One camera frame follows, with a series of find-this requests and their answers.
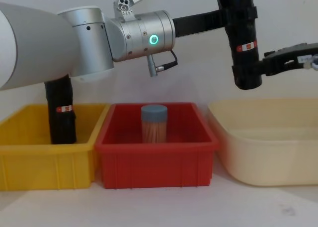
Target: red label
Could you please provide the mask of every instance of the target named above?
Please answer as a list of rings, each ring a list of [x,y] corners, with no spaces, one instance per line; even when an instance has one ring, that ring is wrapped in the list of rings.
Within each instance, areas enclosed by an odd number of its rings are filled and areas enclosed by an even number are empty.
[[[257,47],[257,41],[250,42],[237,47],[237,52],[246,52]]]
[[[68,106],[60,106],[56,108],[56,112],[58,113],[64,113],[64,112],[69,112],[73,110],[73,106],[72,105],[68,105]]]

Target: white table surface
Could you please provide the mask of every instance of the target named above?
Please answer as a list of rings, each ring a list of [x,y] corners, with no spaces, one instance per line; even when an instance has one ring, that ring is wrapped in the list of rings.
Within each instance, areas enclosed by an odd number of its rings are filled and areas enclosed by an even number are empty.
[[[210,187],[0,192],[0,227],[317,227],[318,187],[256,188],[215,162]]]

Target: black cylindrical tube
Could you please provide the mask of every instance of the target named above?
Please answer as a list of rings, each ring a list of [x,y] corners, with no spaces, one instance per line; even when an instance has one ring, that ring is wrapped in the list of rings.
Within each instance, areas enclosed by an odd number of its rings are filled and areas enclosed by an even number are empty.
[[[253,7],[253,0],[218,0],[219,8]],[[255,19],[242,21],[225,27],[230,41],[234,66],[244,67],[259,61]],[[262,85],[260,75],[248,72],[235,73],[235,84],[240,89],[254,89]]]
[[[69,76],[45,83],[52,144],[76,142],[73,88]]]

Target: green led ring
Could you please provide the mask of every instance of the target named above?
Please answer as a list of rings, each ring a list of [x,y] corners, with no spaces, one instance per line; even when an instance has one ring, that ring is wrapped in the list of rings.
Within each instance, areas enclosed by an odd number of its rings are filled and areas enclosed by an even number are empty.
[[[159,37],[157,35],[152,35],[150,38],[149,38],[149,42],[151,45],[155,45],[157,44],[159,41]]]

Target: yellow plastic bin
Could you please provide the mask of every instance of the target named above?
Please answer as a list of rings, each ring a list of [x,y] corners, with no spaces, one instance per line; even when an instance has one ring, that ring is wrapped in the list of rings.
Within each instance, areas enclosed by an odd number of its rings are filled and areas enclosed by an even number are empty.
[[[0,123],[0,191],[88,188],[93,150],[110,105],[75,105],[78,142],[52,145],[47,105],[28,105]]]

